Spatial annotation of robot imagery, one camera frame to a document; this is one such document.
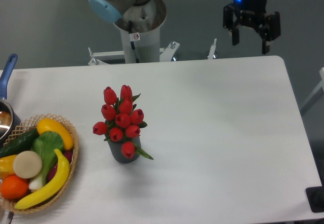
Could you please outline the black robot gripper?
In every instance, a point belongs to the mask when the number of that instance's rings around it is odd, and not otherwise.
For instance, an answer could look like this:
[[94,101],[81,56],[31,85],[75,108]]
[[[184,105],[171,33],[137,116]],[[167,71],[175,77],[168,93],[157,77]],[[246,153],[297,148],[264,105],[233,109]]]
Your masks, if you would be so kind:
[[281,35],[280,13],[266,13],[267,0],[233,0],[223,8],[223,27],[231,33],[232,45],[239,43],[238,23],[247,27],[259,27],[262,54],[270,51],[270,43]]

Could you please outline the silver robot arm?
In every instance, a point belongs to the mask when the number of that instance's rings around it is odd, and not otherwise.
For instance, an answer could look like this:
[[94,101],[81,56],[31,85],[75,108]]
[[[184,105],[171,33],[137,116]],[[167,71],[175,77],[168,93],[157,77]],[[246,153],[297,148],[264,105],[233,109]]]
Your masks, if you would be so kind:
[[[132,7],[141,7],[151,0],[89,0],[91,9],[102,19],[117,23]],[[280,14],[266,12],[267,0],[232,0],[223,8],[223,27],[239,43],[240,26],[252,28],[262,39],[262,53],[269,52],[270,42],[281,35]]]

